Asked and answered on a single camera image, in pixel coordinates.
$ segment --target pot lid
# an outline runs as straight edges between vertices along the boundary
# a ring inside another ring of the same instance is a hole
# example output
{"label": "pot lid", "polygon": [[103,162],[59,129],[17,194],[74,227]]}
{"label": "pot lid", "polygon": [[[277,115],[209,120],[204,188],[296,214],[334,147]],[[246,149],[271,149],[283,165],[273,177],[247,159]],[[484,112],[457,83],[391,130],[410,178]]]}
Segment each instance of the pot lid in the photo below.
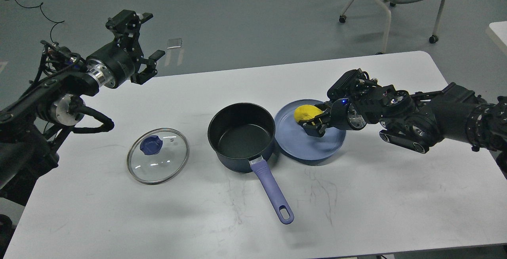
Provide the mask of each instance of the pot lid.
{"label": "pot lid", "polygon": [[159,128],[134,142],[127,156],[127,167],[137,181],[155,185],[176,176],[188,157],[185,136],[175,129]]}

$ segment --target saucepan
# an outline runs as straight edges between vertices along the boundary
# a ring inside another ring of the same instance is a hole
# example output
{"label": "saucepan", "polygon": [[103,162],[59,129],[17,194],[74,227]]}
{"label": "saucepan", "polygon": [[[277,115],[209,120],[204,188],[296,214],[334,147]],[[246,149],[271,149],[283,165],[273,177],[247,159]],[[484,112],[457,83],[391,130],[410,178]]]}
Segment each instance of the saucepan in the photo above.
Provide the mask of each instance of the saucepan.
{"label": "saucepan", "polygon": [[266,109],[251,103],[237,103],[221,109],[210,122],[208,140],[227,168],[239,173],[253,171],[257,175],[282,223],[288,225],[294,220],[266,162],[275,142],[275,122]]}

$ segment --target purple handle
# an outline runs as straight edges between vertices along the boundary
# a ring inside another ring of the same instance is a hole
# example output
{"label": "purple handle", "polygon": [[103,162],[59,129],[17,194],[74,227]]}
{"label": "purple handle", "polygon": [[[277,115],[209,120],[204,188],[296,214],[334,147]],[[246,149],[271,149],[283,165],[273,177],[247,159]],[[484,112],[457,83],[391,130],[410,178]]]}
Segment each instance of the purple handle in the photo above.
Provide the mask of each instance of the purple handle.
{"label": "purple handle", "polygon": [[[280,187],[278,187],[273,174],[271,174],[271,170],[269,170],[266,160],[251,164],[250,168],[257,175],[259,180],[261,180],[262,186],[264,187],[266,194],[268,194],[268,198],[271,201],[280,221],[285,225],[291,223],[294,220],[294,214],[288,206]],[[283,209],[287,211],[288,219],[284,219],[284,216],[281,213],[281,210]]]}

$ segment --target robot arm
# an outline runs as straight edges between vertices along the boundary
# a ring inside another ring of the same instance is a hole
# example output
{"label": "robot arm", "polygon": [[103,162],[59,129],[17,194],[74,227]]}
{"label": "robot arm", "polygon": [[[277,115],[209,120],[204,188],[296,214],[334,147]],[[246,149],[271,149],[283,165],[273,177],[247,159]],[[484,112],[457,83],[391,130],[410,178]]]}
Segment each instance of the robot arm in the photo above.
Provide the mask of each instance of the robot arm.
{"label": "robot arm", "polygon": [[422,154],[444,138],[470,143],[473,151],[507,151],[507,97],[487,103],[455,83],[410,95],[377,82],[360,69],[348,71],[328,90],[330,100],[315,104],[323,113],[299,125],[322,137],[329,127],[360,130],[380,122],[384,141]]}
{"label": "robot arm", "polygon": [[[86,60],[66,47],[41,41],[44,51],[35,80],[0,111],[0,196],[25,205],[36,180],[58,166],[56,151],[71,132],[98,133],[114,127],[110,118],[87,107],[81,95],[94,96],[101,86],[115,89],[129,78],[144,84],[157,74],[156,62],[165,52],[157,50],[144,59],[138,41],[141,24],[152,17],[123,10],[110,18],[105,26],[114,40]],[[141,64],[146,68],[139,72]],[[47,77],[41,79],[42,73]],[[85,115],[102,125],[76,128]],[[33,125],[36,118],[52,126],[40,132]]]}

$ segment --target plate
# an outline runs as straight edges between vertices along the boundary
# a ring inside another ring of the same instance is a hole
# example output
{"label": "plate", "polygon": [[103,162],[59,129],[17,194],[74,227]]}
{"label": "plate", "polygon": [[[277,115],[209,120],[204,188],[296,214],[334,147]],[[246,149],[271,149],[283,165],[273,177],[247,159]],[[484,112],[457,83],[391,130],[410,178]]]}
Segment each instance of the plate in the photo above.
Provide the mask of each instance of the plate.
{"label": "plate", "polygon": [[342,147],[346,131],[326,129],[322,137],[313,137],[294,120],[294,111],[302,105],[322,103],[318,100],[297,100],[282,107],[275,116],[275,139],[289,156],[300,160],[322,160],[335,154]]}

